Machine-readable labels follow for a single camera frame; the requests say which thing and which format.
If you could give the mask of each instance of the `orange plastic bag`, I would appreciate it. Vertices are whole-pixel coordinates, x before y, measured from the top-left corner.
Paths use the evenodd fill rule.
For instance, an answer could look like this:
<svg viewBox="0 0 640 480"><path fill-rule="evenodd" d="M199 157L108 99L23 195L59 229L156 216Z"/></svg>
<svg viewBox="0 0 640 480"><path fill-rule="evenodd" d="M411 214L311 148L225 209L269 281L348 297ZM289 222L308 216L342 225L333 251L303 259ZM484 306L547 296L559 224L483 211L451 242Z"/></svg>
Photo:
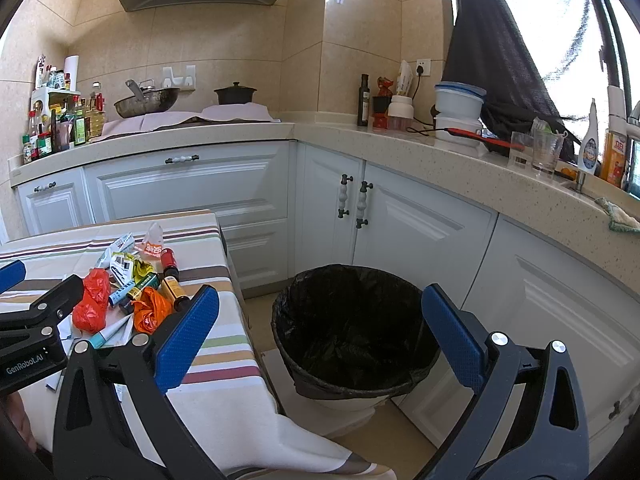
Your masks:
<svg viewBox="0 0 640 480"><path fill-rule="evenodd" d="M82 280L84 296L74 307L74 326L95 334L107 325L107 305L111 293L109 273L105 269L91 269Z"/></svg>
<svg viewBox="0 0 640 480"><path fill-rule="evenodd" d="M151 286L142 290L139 301L133 301L133 326L138 332L152 334L173 312L171 302Z"/></svg>

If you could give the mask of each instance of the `kitchen counter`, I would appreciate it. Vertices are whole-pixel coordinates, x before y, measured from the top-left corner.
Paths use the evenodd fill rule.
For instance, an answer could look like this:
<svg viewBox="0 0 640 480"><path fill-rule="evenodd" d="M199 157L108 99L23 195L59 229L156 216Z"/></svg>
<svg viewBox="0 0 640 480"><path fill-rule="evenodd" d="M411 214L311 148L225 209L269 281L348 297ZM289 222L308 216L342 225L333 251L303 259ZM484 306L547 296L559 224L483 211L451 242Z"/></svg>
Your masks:
<svg viewBox="0 0 640 480"><path fill-rule="evenodd" d="M494 209L567 247L640 294L640 237L609 231L593 200L506 168L507 159L461 155L419 134L347 124L259 123L176 128L106 139L10 172L12 187L61 170L155 150L256 140L299 140L418 178Z"/></svg>

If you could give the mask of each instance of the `metal screw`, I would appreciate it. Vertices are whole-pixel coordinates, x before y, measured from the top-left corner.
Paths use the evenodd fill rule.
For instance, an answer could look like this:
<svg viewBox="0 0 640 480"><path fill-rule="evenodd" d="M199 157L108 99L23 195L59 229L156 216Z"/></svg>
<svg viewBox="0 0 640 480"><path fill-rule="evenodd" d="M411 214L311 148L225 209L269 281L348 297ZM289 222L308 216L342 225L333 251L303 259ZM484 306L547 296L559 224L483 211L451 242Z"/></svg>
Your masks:
<svg viewBox="0 0 640 480"><path fill-rule="evenodd" d="M147 334L137 334L131 340L133 346L144 346L149 342L149 336Z"/></svg>
<svg viewBox="0 0 640 480"><path fill-rule="evenodd" d="M553 348L559 354L562 354L566 351L566 346L564 346L564 343L562 341L553 341L551 343L551 348Z"/></svg>
<svg viewBox="0 0 640 480"><path fill-rule="evenodd" d="M89 343L87 341L80 341L78 342L74 350L76 351L76 353L82 354L86 352L88 348L89 348Z"/></svg>
<svg viewBox="0 0 640 480"><path fill-rule="evenodd" d="M498 346L505 346L509 342L509 338L502 332L494 332L491 334L491 341L496 343Z"/></svg>

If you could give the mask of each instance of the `striped tablecloth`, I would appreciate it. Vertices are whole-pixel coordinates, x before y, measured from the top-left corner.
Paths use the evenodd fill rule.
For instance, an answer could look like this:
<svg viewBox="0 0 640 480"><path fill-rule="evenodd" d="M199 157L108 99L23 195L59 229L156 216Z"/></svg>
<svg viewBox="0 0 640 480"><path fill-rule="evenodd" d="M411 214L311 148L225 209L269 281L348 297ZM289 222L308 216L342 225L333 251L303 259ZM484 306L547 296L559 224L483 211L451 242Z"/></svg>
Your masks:
<svg viewBox="0 0 640 480"><path fill-rule="evenodd" d="M291 471L395 479L385 466L368 462L323 437L303 430L277 412L256 361L234 292L216 216L199 211L112 222L17 240L0 248L0 266L20 259L27 279L0 295L0 310L19 310L70 274L85 276L104 249L122 234L142 240L152 222L174 250L180 281L189 295L204 283L220 297L220 315L181 386L167 393L203 450L230 478L292 478ZM52 448L57 393L44 380L21 391L37 441ZM161 463L125 391L122 407L143 454ZM302 478L295 473L295 478Z"/></svg>

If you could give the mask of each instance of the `human hand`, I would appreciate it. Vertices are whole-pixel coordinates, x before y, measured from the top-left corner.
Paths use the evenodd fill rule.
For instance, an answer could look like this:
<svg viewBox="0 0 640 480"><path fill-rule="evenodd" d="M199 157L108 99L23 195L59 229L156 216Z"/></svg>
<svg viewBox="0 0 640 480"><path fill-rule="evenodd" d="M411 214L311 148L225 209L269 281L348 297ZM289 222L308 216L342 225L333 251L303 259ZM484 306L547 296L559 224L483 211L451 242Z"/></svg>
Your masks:
<svg viewBox="0 0 640 480"><path fill-rule="evenodd" d="M33 436L33 433L31 433L31 423L29 422L27 412L24 410L24 404L22 403L20 394L18 392L14 392L4 399L0 399L0 402L4 405L4 409L6 410L9 420L13 423L15 429L18 430L20 436L27 443L27 447L29 447L31 452L35 452L38 445L36 444L36 439Z"/></svg>

